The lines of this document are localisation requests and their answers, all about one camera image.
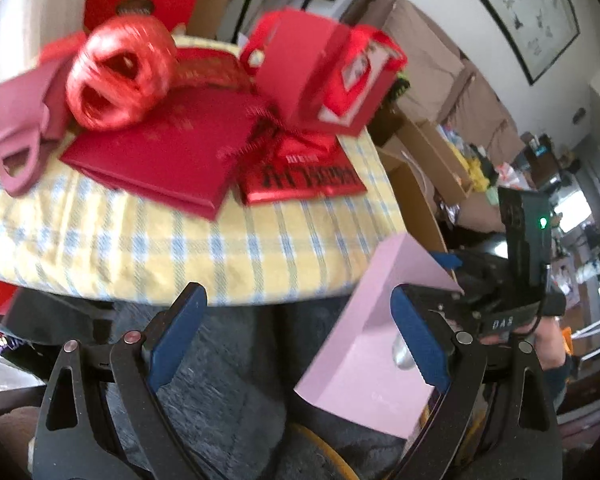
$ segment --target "picture frame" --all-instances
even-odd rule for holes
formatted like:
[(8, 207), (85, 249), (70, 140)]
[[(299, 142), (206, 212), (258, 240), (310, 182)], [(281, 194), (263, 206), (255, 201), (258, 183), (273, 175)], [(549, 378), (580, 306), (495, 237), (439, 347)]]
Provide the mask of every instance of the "picture frame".
[(571, 0), (481, 0), (534, 85), (580, 35)]

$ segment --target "checkered tablecloth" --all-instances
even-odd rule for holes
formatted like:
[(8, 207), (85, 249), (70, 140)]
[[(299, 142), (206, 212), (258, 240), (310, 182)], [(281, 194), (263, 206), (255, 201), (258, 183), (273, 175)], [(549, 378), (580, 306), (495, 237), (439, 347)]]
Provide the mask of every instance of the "checkered tablecloth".
[(27, 196), (10, 198), (0, 186), (0, 280), (158, 304), (188, 282), (204, 285), (217, 305), (349, 290), (404, 223), (368, 133), (341, 141), (365, 196), (244, 208), (230, 194), (217, 222), (106, 189), (53, 158)]

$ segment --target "metal screw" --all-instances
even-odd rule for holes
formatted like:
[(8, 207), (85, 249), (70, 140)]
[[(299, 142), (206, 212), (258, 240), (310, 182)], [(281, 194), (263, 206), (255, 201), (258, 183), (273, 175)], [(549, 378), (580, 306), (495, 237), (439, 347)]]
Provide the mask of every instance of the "metal screw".
[(531, 352), (534, 351), (534, 348), (531, 346), (531, 343), (528, 343), (526, 341), (520, 341), (520, 343), (518, 343), (518, 348), (520, 348), (520, 351), (523, 354), (531, 354)]
[(64, 349), (65, 352), (70, 354), (76, 348), (78, 348), (78, 342), (75, 339), (71, 339), (71, 340), (67, 341), (66, 343), (64, 343), (64, 346), (62, 348)]
[(131, 330), (130, 332), (127, 332), (124, 336), (125, 343), (129, 345), (137, 343), (138, 341), (140, 341), (141, 338), (142, 334), (138, 332), (138, 330)]
[(456, 334), (456, 339), (461, 345), (470, 345), (474, 342), (474, 338), (467, 332), (458, 332)]

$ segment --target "red string roll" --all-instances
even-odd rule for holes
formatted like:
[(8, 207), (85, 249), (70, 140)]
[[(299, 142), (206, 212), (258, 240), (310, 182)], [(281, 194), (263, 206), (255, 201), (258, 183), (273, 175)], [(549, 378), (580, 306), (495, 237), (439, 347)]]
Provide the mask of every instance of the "red string roll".
[(175, 73), (176, 47), (159, 20), (112, 18), (78, 53), (66, 83), (67, 103), (89, 130), (123, 128), (142, 121), (167, 95)]

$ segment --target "gray blanket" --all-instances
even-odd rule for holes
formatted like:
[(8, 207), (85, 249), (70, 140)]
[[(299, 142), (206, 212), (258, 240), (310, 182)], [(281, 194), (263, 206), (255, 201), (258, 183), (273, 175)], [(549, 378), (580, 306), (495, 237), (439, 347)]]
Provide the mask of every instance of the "gray blanket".
[[(173, 381), (157, 395), (209, 478), (339, 479), (330, 460), (290, 430), (290, 422), (316, 433), (363, 480), (381, 479), (397, 463), (404, 441), (323, 412), (293, 393), (346, 299), (208, 311)], [(117, 303), (112, 340), (144, 328), (159, 310)], [(107, 400), (128, 459), (147, 468), (114, 386)]]

